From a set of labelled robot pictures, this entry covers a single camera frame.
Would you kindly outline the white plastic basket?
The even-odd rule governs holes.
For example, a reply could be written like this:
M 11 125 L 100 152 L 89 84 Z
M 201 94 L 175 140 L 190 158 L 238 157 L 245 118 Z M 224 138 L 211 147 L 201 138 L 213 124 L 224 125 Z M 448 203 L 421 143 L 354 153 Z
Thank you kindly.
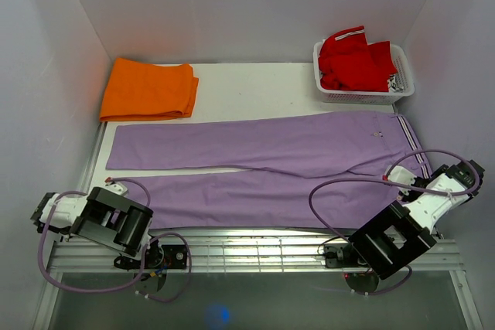
M 399 91 L 389 92 L 368 92 L 368 91 L 347 91 L 347 90 L 327 90 L 321 85 L 321 71 L 319 69 L 318 57 L 323 46 L 324 39 L 318 41 L 312 51 L 313 71 L 316 82 L 316 89 L 322 94 L 323 100 L 330 103 L 345 104 L 377 104 L 392 105 L 398 100 L 410 97 L 415 92 L 415 84 L 408 59 L 403 49 L 395 44 L 391 44 L 391 58 L 397 69 L 394 82 L 398 85 Z

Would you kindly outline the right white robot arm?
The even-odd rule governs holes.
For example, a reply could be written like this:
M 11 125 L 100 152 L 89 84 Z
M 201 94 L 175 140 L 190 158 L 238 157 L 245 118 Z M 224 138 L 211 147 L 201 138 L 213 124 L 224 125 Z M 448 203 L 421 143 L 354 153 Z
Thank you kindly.
M 429 179 L 417 177 L 413 186 L 445 192 L 446 196 L 409 191 L 404 203 L 394 201 L 350 237 L 350 259 L 369 266 L 384 280 L 431 249 L 435 224 L 449 210 L 471 200 L 479 192 L 484 168 L 475 161 L 443 165 Z

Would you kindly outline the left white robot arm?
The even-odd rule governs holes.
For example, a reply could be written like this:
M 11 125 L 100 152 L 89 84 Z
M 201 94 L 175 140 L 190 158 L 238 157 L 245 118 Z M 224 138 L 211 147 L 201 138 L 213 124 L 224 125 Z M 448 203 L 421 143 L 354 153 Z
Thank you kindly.
M 125 197 L 119 185 L 94 187 L 88 195 L 64 196 L 48 192 L 31 220 L 41 233 L 78 236 L 118 253 L 114 266 L 122 270 L 161 267 L 164 250 L 149 235 L 153 211 Z

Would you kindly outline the red trousers in basket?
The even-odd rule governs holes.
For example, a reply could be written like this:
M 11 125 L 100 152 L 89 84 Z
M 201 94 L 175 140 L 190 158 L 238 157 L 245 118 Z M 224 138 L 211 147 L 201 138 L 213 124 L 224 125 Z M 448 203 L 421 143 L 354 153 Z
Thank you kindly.
M 320 85 L 326 90 L 388 92 L 398 72 L 388 41 L 369 43 L 363 26 L 328 37 L 318 55 Z

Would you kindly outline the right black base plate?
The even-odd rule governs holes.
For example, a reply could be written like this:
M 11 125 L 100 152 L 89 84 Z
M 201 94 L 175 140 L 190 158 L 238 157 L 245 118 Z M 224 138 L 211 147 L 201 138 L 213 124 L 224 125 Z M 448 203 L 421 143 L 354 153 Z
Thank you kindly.
M 370 268 L 368 262 L 349 244 L 326 243 L 322 255 L 326 268 Z

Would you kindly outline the purple trousers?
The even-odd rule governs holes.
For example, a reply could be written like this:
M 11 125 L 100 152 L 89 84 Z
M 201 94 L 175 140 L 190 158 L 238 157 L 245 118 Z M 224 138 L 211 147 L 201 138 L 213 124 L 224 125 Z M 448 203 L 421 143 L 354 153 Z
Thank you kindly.
M 140 171 L 155 179 L 158 201 L 136 182 L 131 199 L 153 211 L 152 227 L 167 212 L 178 227 L 318 228 L 295 211 L 289 197 L 302 191 L 288 176 L 325 179 L 308 206 L 321 224 L 356 229 L 398 195 L 374 185 L 396 161 L 419 177 L 431 169 L 407 120 L 376 111 L 330 112 L 257 121 L 203 124 L 133 124 L 116 128 L 106 168 Z

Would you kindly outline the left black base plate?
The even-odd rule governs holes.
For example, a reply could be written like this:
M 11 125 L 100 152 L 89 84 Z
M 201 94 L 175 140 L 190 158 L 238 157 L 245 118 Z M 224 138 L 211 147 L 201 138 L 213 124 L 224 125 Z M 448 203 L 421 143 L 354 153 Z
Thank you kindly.
M 146 270 L 185 269 L 187 264 L 187 250 L 185 245 L 151 246 L 145 253 Z M 137 270 L 141 261 L 130 257 L 119 255 L 114 259 L 114 267 L 122 270 Z

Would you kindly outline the folded orange trousers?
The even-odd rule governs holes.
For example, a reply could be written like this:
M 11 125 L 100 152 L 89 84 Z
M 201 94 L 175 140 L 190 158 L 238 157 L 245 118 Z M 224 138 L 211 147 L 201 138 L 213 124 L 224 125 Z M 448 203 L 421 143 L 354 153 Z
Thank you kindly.
M 99 120 L 163 121 L 191 117 L 199 79 L 189 64 L 158 66 L 117 58 Z

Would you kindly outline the aluminium rail frame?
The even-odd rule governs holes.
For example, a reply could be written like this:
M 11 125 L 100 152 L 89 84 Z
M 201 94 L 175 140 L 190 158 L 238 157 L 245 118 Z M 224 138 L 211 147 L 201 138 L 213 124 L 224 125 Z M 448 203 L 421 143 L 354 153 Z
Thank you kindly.
M 159 188 L 153 186 L 155 179 L 174 178 L 174 176 L 134 177 L 149 191 L 152 209 L 158 201 L 165 202 L 165 196 L 159 197 Z M 196 226 L 178 227 L 172 221 L 171 212 L 166 213 L 165 222 L 159 223 L 165 228 L 152 230 L 152 235 L 174 232 L 184 237 L 192 255 L 192 272 L 198 274 L 218 273 L 303 273 L 331 271 L 359 271 L 358 268 L 325 268 L 323 245 L 330 238 L 330 232 L 312 214 L 308 206 L 308 194 L 313 186 L 325 179 L 301 179 L 288 176 L 302 191 L 289 197 L 290 192 L 282 192 L 286 201 L 295 201 L 295 211 L 308 216 L 318 228 L 213 228 L 201 223 Z M 462 270 L 463 259 L 454 240 L 436 239 L 437 244 L 409 265 L 413 271 L 450 271 Z M 48 267 L 55 272 L 76 273 L 117 273 L 123 272 L 113 266 L 118 254 L 114 250 L 99 244 L 74 237 L 69 242 L 53 243 L 49 254 Z

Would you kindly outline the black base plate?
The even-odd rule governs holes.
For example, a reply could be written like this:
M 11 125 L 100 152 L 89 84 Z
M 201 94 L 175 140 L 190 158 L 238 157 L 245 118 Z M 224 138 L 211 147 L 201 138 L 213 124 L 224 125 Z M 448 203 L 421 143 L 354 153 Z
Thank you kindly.
M 185 269 L 187 264 L 187 250 L 185 245 L 151 246 L 145 253 L 146 270 Z M 137 270 L 141 261 L 130 257 L 119 255 L 114 259 L 114 267 L 122 270 Z
M 368 262 L 349 244 L 326 243 L 322 255 L 326 268 L 370 268 Z

